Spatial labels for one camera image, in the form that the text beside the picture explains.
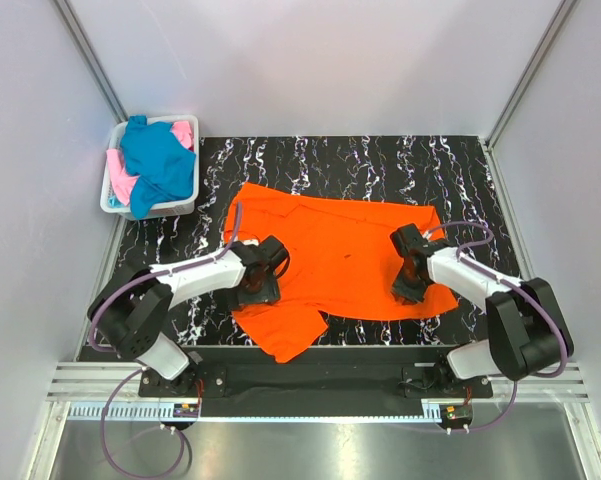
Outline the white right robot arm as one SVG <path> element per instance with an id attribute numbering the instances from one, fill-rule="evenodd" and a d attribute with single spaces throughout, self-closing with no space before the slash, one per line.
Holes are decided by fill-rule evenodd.
<path id="1" fill-rule="evenodd" d="M 450 350 L 420 379 L 406 378 L 407 393 L 456 396 L 493 376 L 519 381 L 528 376 L 555 378 L 566 369 L 574 343 L 551 285 L 522 280 L 471 258 L 475 242 L 454 246 L 409 224 L 390 236 L 403 264 L 391 292 L 421 306 L 435 287 L 447 287 L 487 317 L 487 337 Z"/>

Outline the orange t shirt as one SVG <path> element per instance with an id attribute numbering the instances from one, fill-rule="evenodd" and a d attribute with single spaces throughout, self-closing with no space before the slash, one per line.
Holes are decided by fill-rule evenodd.
<path id="1" fill-rule="evenodd" d="M 280 300 L 246 306 L 233 315 L 279 363 L 304 352 L 326 331 L 325 314 L 379 322 L 421 320 L 458 305 L 451 290 L 440 285 L 429 287 L 416 304 L 391 292 L 402 259 L 390 235 L 408 224 L 421 232 L 439 225 L 432 206 L 321 199 L 252 183 L 241 187 L 230 206 L 242 209 L 240 240 L 273 235 L 289 252 Z"/>

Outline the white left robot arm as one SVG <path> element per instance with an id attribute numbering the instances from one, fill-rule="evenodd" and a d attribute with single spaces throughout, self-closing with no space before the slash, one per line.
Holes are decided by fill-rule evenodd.
<path id="1" fill-rule="evenodd" d="M 114 274 L 87 310 L 90 342 L 101 335 L 121 359 L 144 367 L 146 396 L 180 396 L 202 386 L 201 361 L 163 332 L 169 311 L 201 295 L 218 292 L 237 312 L 281 299 L 278 280 L 290 254 L 274 236 L 260 243 L 232 240 L 194 260 L 150 267 L 126 264 Z"/>

